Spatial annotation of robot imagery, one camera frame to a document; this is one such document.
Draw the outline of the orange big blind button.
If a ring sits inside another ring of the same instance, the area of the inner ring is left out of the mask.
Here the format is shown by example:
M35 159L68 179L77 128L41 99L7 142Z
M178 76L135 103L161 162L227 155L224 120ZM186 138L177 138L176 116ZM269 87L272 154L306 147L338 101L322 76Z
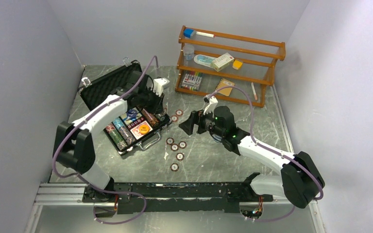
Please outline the orange big blind button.
M147 134L150 131L150 127L147 124L142 124L138 127L140 134Z

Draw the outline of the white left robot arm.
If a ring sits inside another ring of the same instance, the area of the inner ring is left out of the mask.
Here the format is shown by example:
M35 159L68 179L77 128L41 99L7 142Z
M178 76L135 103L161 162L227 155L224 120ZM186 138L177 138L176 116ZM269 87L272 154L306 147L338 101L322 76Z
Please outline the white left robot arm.
M93 137L117 117L135 107L151 114L163 111L162 99L169 80L155 78L151 83L148 81L149 77L145 73L133 72L123 84L114 86L103 101L84 117L58 125L52 159L52 169L57 176L61 177L56 170L56 163L60 163L74 170L74 176L79 176L91 185L101 201L113 199L116 193L115 182L95 162Z

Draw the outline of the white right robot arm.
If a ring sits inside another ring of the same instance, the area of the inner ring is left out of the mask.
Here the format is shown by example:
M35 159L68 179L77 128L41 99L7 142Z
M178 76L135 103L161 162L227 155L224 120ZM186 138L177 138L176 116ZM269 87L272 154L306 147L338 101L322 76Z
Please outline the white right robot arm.
M276 176L257 175L243 187L246 200L254 201L260 195L285 197L298 208L305 208L312 200L324 196L325 182L311 156L279 150L236 126L234 115L226 106L216 107L213 113L197 113L198 133L209 132L224 148L237 155L254 159L276 172Z

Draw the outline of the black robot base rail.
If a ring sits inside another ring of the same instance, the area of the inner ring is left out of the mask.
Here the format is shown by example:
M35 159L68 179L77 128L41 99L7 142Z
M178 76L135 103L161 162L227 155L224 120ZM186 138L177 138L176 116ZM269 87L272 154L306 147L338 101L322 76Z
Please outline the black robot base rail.
M118 214L178 211L224 211L239 213L240 204L271 202L272 195L257 195L248 182L215 183L115 183L118 195L85 187L82 202L113 205Z

